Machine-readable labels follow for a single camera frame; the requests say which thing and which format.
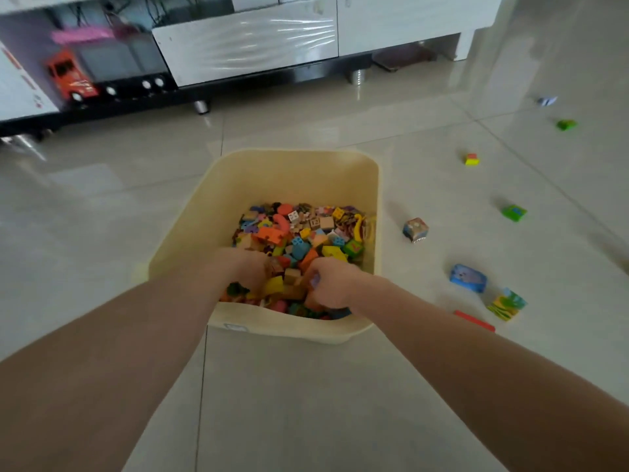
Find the tile floor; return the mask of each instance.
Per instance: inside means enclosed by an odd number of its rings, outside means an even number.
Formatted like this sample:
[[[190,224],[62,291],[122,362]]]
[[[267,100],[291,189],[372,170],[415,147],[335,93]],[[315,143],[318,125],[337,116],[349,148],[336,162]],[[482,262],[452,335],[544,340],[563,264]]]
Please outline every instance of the tile floor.
[[[629,402],[628,9],[504,0],[465,62],[74,126],[42,145],[46,163],[3,151],[0,358],[132,285],[215,158],[351,147],[382,164],[385,276]],[[561,133],[563,117],[579,127]],[[462,165],[468,151],[480,166]],[[522,223],[500,215],[510,202]],[[417,215],[431,232],[412,246],[399,230]],[[457,262],[530,306],[501,324],[447,281]],[[126,466],[297,469],[502,467],[376,329],[336,347],[208,330]]]

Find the toy truck wheel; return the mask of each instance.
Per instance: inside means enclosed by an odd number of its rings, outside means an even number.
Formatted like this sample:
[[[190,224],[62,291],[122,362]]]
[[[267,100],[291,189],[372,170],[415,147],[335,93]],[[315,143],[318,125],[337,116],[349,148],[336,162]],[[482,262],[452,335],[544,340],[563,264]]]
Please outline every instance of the toy truck wheel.
[[[78,92],[74,92],[74,91],[71,92],[70,97],[72,98],[74,102],[83,102],[83,96],[79,94]]]

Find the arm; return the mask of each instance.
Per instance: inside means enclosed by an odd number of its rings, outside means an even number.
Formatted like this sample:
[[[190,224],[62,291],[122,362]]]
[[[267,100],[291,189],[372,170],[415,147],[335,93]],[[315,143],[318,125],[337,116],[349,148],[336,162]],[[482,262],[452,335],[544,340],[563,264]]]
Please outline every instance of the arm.
[[[260,288],[266,260],[219,249],[0,363],[0,470],[122,469],[225,287]]]
[[[378,326],[511,471],[626,470],[629,408],[499,335],[334,259],[317,259],[314,300]]]

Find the sticker label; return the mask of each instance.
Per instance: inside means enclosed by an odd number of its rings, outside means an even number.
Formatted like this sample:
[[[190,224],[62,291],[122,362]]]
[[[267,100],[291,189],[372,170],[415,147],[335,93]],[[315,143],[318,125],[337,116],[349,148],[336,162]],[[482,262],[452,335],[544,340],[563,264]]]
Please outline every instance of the sticker label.
[[[246,326],[241,325],[232,325],[231,323],[225,323],[225,328],[232,331],[242,331],[244,333],[249,333],[249,330]]]

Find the beige plastic bin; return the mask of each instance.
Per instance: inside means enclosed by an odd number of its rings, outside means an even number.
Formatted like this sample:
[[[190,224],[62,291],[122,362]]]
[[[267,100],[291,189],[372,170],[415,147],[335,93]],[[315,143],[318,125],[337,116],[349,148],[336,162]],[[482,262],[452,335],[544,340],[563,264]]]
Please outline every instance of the beige plastic bin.
[[[194,252],[231,246],[240,215],[270,202],[353,205],[367,215],[363,269],[380,273],[380,169],[356,151],[242,150],[218,159],[200,182],[148,266],[153,278]],[[273,336],[339,344],[371,322],[301,318],[254,305],[218,303],[209,325]]]

